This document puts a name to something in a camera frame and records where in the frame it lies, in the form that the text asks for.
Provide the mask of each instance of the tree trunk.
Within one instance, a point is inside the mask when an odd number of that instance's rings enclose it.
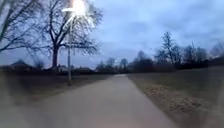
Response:
[[[58,48],[53,48],[52,69],[56,70],[58,65]]]

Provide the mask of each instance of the lamp post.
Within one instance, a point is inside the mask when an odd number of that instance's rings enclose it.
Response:
[[[70,17],[66,23],[69,26],[69,42],[68,42],[68,84],[71,85],[71,41],[73,21],[77,18],[86,17],[87,8],[84,0],[70,0],[71,7],[65,8],[62,12],[70,12]]]

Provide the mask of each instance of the asphalt path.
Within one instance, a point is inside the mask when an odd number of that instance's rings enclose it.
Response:
[[[176,128],[125,76],[15,105],[0,83],[0,128]]]

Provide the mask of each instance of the treeline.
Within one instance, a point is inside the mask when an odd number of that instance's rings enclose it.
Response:
[[[137,57],[128,62],[127,59],[116,61],[109,58],[101,62],[96,71],[99,73],[140,73],[140,72],[167,72],[175,70],[206,68],[209,66],[224,65],[224,44],[218,43],[214,48],[208,50],[189,46],[181,47],[174,42],[171,34],[166,32],[163,36],[163,45],[156,51],[153,57],[147,56],[140,51]]]
[[[0,72],[4,72],[7,75],[67,75],[68,68],[65,65],[58,65],[57,70],[52,68],[45,69],[44,62],[38,60],[34,65],[29,65],[23,60],[18,60],[11,65],[0,66]],[[88,67],[74,67],[71,66],[72,75],[86,75],[86,74],[97,74],[94,70]]]

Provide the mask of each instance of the grass field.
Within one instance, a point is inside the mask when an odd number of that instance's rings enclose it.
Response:
[[[217,104],[224,67],[130,74],[129,78],[175,122],[187,128],[198,128]]]
[[[72,84],[68,86],[67,76],[4,76],[4,84],[16,104],[27,101],[40,100],[88,85],[89,83],[103,80],[109,75],[83,75],[73,76]]]

